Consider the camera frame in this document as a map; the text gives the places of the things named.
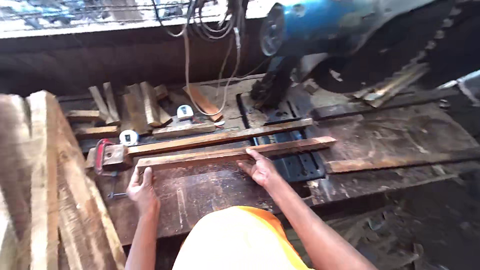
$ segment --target person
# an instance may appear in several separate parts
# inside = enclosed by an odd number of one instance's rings
[[[267,190],[302,241],[318,270],[374,270],[364,256],[318,217],[278,174],[270,159],[247,149],[255,164],[237,161]],[[153,172],[143,182],[135,169],[127,189],[140,218],[125,269],[153,269],[160,201],[153,189]],[[308,269],[288,242],[280,221],[270,212],[236,206],[201,218],[183,242],[175,260],[179,269]]]

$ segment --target wire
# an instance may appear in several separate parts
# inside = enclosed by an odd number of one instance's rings
[[[192,94],[190,92],[190,82],[189,82],[189,65],[190,65],[190,46],[189,46],[189,40],[188,40],[188,34],[187,34],[187,31],[185,31],[183,33],[183,41],[184,41],[184,44],[185,44],[185,81],[187,83],[187,94],[188,96],[190,97],[190,100],[192,101],[193,105],[195,106],[195,108],[197,108],[197,110],[199,112],[201,112],[202,114],[204,115],[208,115],[208,116],[212,116],[212,115],[216,115],[216,114],[219,114],[223,108],[225,107],[225,103],[227,102],[227,88],[228,88],[228,85],[230,84],[230,81],[231,79],[233,78],[233,76],[235,76],[235,74],[237,73],[237,69],[239,67],[239,63],[240,63],[240,48],[241,48],[241,43],[240,43],[240,33],[239,33],[239,30],[237,27],[234,27],[233,28],[233,32],[235,33],[235,41],[237,43],[237,62],[235,64],[235,69],[233,70],[233,73],[232,75],[230,76],[230,78],[228,78],[227,80],[227,84],[225,85],[225,87],[223,88],[223,102],[222,102],[222,107],[216,112],[216,113],[206,113],[204,112],[203,110],[201,110],[197,103],[195,102],[195,100],[193,99],[192,97]]]

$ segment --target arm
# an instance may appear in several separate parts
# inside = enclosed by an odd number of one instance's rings
[[[126,270],[155,268],[156,227],[158,225],[160,201],[153,190],[152,168],[145,169],[141,185],[139,184],[139,178],[138,169],[135,168],[127,188],[127,194],[131,200],[136,202],[139,219],[125,265]]]
[[[271,160],[247,149],[255,165],[238,161],[259,185],[263,186],[287,217],[300,237],[316,269],[374,270],[364,256],[318,217],[278,174]]]

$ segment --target hand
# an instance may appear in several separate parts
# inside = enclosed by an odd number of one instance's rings
[[[244,161],[237,161],[237,164],[248,173],[257,184],[268,189],[275,181],[282,179],[270,159],[249,148],[247,148],[247,154],[255,159],[255,164],[251,165]]]
[[[158,214],[160,211],[160,201],[155,194],[155,190],[153,190],[155,177],[153,176],[152,168],[147,167],[145,169],[144,180],[141,185],[138,183],[139,179],[140,174],[138,168],[135,168],[127,188],[128,197],[130,200],[136,202],[140,217],[147,213]]]

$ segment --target wooden wall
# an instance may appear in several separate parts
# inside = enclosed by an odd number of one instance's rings
[[[239,74],[265,59],[259,43],[261,23],[262,19],[247,20]],[[217,79],[228,40],[207,42],[194,33],[190,37],[190,81]],[[235,58],[233,49],[225,76],[232,72]],[[161,27],[150,27],[0,39],[0,92],[27,96],[47,89],[56,95],[77,95],[107,81],[114,89],[142,81],[152,85],[184,83],[183,38],[171,37]]]

